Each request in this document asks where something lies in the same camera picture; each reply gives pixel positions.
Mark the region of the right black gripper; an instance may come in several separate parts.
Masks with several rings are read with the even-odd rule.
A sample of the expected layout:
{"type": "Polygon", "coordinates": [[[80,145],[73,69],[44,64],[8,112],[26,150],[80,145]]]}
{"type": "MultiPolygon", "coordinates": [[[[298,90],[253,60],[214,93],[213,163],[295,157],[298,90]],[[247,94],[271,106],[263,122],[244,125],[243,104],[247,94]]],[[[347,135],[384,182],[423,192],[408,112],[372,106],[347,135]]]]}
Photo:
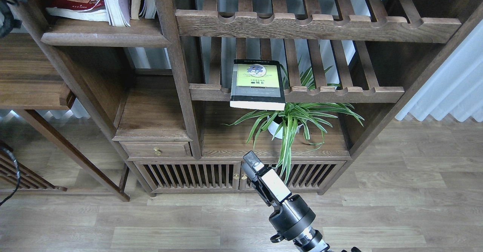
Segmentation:
{"type": "Polygon", "coordinates": [[[292,195],[277,173],[264,165],[253,151],[247,152],[243,159],[241,167],[252,181],[252,187],[268,206],[274,207],[269,221],[278,233],[275,240],[300,240],[300,234],[311,228],[315,213],[300,195],[292,195]]]}

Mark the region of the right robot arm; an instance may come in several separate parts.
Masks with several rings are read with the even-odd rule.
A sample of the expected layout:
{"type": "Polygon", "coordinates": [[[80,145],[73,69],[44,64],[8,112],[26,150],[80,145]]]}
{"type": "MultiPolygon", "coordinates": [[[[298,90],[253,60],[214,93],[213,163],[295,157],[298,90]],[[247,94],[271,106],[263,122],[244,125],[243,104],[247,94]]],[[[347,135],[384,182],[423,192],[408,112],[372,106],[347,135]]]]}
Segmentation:
{"type": "Polygon", "coordinates": [[[291,240],[300,252],[329,252],[330,246],[322,234],[312,227],[316,215],[302,197],[292,195],[272,167],[262,164],[254,152],[248,152],[243,159],[242,168],[252,188],[268,206],[274,207],[269,221],[277,233],[271,242],[291,240]]]}

